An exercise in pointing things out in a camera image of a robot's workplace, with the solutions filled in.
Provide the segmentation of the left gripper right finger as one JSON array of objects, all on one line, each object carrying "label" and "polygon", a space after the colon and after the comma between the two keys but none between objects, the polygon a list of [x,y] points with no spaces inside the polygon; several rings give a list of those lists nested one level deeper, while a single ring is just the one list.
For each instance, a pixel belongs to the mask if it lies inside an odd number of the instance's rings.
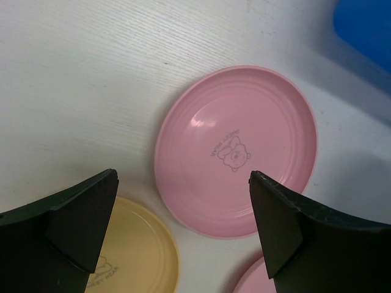
[{"label": "left gripper right finger", "polygon": [[390,225],[332,209],[259,171],[249,191],[277,292],[390,291]]}]

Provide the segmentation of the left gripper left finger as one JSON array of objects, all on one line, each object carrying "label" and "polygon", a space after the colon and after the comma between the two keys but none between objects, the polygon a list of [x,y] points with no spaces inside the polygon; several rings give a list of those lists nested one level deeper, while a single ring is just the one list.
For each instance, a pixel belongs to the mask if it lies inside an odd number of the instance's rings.
[{"label": "left gripper left finger", "polygon": [[84,292],[118,186],[116,170],[107,169],[1,213],[1,292]]}]

